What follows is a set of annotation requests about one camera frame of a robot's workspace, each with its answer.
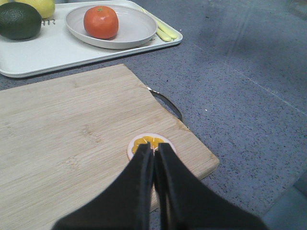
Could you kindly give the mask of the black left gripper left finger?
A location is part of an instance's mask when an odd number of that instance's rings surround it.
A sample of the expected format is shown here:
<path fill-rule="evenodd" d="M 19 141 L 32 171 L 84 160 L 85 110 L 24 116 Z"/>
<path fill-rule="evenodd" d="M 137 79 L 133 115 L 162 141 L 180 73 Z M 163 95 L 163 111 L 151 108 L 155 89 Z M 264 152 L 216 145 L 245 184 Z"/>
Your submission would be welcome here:
<path fill-rule="evenodd" d="M 154 155 L 141 144 L 118 178 L 95 199 L 59 219 L 54 230 L 147 230 Z"/>

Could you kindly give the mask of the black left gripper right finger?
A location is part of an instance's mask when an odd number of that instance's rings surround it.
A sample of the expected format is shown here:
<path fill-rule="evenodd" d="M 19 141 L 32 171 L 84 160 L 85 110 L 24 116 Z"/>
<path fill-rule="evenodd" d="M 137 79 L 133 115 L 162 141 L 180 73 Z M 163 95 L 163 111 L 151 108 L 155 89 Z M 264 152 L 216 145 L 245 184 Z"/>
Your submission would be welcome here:
<path fill-rule="evenodd" d="M 155 182 L 163 230 L 264 230 L 262 220 L 206 187 L 168 143 L 154 154 Z"/>

